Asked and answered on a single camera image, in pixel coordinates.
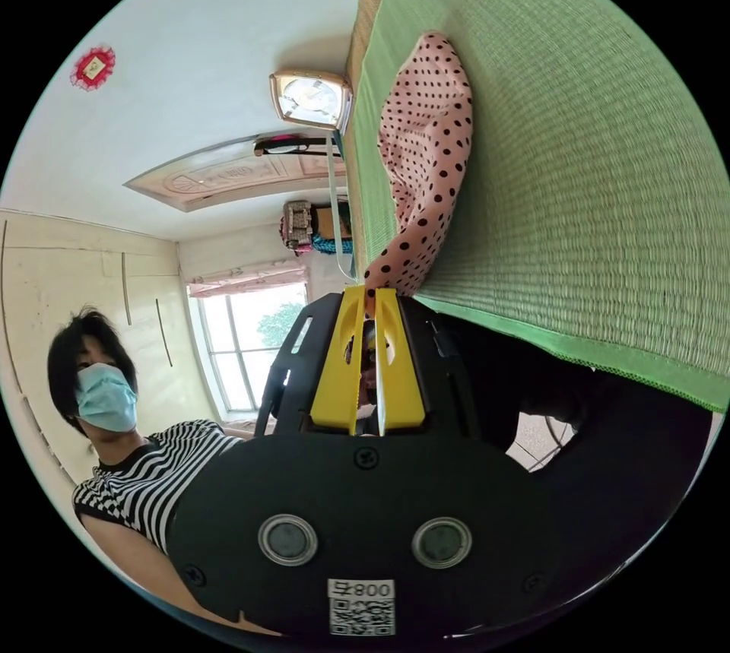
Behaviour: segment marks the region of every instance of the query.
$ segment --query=face mask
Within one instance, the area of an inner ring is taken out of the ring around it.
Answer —
[[[137,425],[137,395],[122,372],[108,364],[92,364],[78,373],[78,414],[94,427],[127,433]]]

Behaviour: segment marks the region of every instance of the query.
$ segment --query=floor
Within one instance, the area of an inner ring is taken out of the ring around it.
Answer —
[[[709,447],[717,434],[722,422],[722,415],[713,413],[713,424],[707,439]],[[573,437],[573,429],[569,425],[550,420],[553,431],[560,442],[565,445]],[[507,454],[529,471],[543,468],[558,450],[544,417],[533,415],[519,416],[517,438]]]

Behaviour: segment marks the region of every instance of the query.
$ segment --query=striped shirt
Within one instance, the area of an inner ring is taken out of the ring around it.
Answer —
[[[211,420],[193,420],[147,440],[117,465],[100,463],[72,500],[76,516],[134,529],[167,554],[167,528],[181,494],[208,461],[241,438],[225,435]]]

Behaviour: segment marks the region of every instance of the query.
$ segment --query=yellow plastic part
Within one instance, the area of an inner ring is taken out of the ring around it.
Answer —
[[[426,412],[398,297],[392,288],[377,290],[375,333],[380,434],[384,435],[388,430],[419,427],[426,419]]]
[[[350,435],[355,434],[357,422],[364,314],[365,286],[348,286],[344,289],[332,341],[309,413],[315,425],[347,430]],[[351,338],[352,353],[348,364],[346,353]]]

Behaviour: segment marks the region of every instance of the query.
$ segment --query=woven mat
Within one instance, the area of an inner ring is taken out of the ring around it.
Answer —
[[[474,146],[419,297],[724,412],[730,182],[677,73],[608,0],[380,0],[349,134],[366,262],[395,232],[380,110],[425,30],[468,73]]]

